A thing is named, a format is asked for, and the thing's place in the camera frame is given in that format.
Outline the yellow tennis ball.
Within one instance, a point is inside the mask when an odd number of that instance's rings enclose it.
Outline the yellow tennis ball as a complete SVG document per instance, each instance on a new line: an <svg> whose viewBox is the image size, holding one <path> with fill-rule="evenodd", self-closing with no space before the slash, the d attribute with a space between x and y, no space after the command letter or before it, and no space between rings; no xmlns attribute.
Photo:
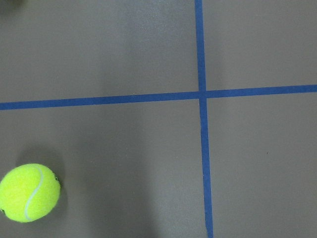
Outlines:
<svg viewBox="0 0 317 238"><path fill-rule="evenodd" d="M41 164L25 164L9 171L0 182L0 211L9 219L29 223L57 205L61 185L58 177Z"/></svg>

